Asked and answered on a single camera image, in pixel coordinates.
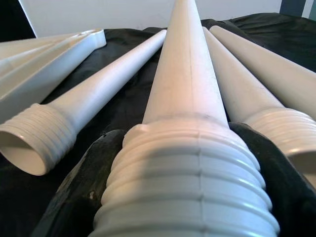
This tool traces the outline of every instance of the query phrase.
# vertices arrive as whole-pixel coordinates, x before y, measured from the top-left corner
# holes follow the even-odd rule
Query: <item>conical plastic tube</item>
[[[143,124],[89,237],[277,236],[259,164],[228,128],[194,0],[177,0]]]
[[[285,108],[206,28],[204,33],[230,119],[270,138],[316,186],[316,122]]]
[[[316,120],[316,73],[221,27],[210,31],[282,104]]]
[[[0,125],[0,151],[15,166],[43,175],[73,146],[78,132],[162,46],[162,30],[47,105]]]

